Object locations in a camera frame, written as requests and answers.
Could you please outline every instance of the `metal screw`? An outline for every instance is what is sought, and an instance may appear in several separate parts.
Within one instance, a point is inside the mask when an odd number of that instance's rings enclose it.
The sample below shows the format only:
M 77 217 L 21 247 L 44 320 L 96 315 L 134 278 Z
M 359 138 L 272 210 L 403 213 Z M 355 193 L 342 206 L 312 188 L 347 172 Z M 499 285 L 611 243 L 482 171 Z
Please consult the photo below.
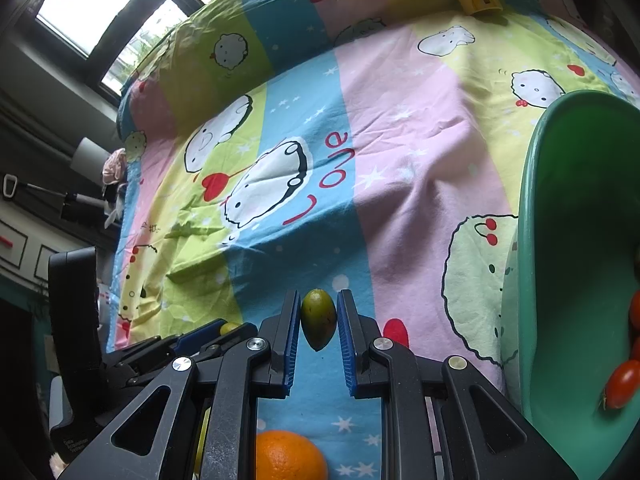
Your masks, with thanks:
M 267 346 L 267 342 L 261 337 L 252 337 L 251 339 L 249 339 L 249 341 L 246 342 L 246 347 L 249 350 L 253 350 L 254 352 L 262 350 L 263 348 L 265 348 L 265 346 Z
M 449 366 L 454 370 L 464 370 L 466 368 L 466 359 L 459 355 L 452 355 L 449 358 Z
M 388 337 L 379 337 L 373 342 L 373 346 L 375 346 L 378 350 L 389 350 L 394 345 L 394 342 L 391 341 Z
M 177 372 L 183 372 L 191 368 L 191 359 L 188 357 L 177 357 L 174 359 L 172 366 Z

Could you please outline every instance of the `green bowl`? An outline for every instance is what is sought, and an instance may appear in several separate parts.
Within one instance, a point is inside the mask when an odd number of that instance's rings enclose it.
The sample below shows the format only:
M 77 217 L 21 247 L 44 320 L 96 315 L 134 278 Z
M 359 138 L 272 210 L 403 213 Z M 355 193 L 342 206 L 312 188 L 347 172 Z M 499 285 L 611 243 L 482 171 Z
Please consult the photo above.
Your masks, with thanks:
M 596 91 L 546 110 L 525 161 L 514 242 L 502 298 L 508 394 L 580 480 L 613 478 L 625 443 L 640 437 L 640 394 L 622 410 L 600 407 L 629 357 L 639 288 L 640 110 Z

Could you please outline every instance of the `white star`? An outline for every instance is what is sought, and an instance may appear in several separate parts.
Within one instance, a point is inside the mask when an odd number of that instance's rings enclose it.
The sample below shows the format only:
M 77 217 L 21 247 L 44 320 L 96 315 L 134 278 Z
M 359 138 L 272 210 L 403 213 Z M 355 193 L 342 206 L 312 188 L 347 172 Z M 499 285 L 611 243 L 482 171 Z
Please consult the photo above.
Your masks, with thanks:
M 393 120 L 399 121 L 400 119 L 406 119 L 407 117 L 411 117 L 411 112 L 405 110 L 404 112 L 397 113 L 393 116 Z
M 362 462 L 358 462 L 358 467 L 354 467 L 354 469 L 356 471 L 359 471 L 360 474 L 358 475 L 358 478 L 364 476 L 364 475 L 369 475 L 369 476 L 373 476 L 373 473 L 377 473 L 378 470 L 377 469 L 373 469 L 373 462 L 371 462 L 368 465 L 364 465 Z
M 411 182 L 414 179 L 414 170 L 412 168 L 398 168 L 400 180 Z
M 364 184 L 364 189 L 369 189 L 371 184 L 373 184 L 376 180 L 384 180 L 385 179 L 385 177 L 382 176 L 383 171 L 385 171 L 385 170 L 382 170 L 382 171 L 378 172 L 378 167 L 374 166 L 373 171 L 371 173 L 369 173 L 368 175 L 359 175 L 359 177 L 362 180 L 359 183 L 357 183 L 356 186 L 359 186 L 360 184 Z
M 340 476 L 351 476 L 351 473 L 353 473 L 353 469 L 350 465 L 344 466 L 342 464 L 340 464 L 340 469 L 336 469 L 336 471 Z
M 363 440 L 370 446 L 377 447 L 378 443 L 380 442 L 380 436 L 379 435 L 373 436 L 372 434 L 369 434 L 369 436 Z
M 338 422 L 332 422 L 331 425 L 338 426 L 340 428 L 338 430 L 338 433 L 342 433 L 342 430 L 346 430 L 351 433 L 351 427 L 355 426 L 355 424 L 353 424 L 351 421 L 351 417 L 349 417 L 347 420 L 344 420 L 341 416 L 338 416 Z

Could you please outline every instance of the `orange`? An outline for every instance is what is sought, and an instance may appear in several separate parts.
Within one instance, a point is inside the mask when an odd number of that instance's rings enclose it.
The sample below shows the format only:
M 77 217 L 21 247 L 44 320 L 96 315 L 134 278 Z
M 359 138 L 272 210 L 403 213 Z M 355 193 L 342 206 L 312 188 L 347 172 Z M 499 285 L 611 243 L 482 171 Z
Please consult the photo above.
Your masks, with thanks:
M 327 480 L 320 450 L 308 438 L 271 430 L 255 438 L 255 480 Z

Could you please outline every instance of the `tomato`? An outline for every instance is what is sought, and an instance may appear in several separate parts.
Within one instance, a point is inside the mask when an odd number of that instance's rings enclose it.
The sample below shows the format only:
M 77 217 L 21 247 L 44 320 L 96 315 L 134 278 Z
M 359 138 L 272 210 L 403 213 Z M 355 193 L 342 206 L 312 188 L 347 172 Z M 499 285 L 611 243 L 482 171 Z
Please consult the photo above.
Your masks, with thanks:
M 628 403 L 640 386 L 640 361 L 631 359 L 613 370 L 602 394 L 604 407 L 619 409 Z
M 640 290 L 636 290 L 629 306 L 629 319 L 636 330 L 640 330 Z
M 631 347 L 630 359 L 635 359 L 636 361 L 640 361 L 640 337 L 636 337 L 636 341 L 634 342 L 634 345 Z

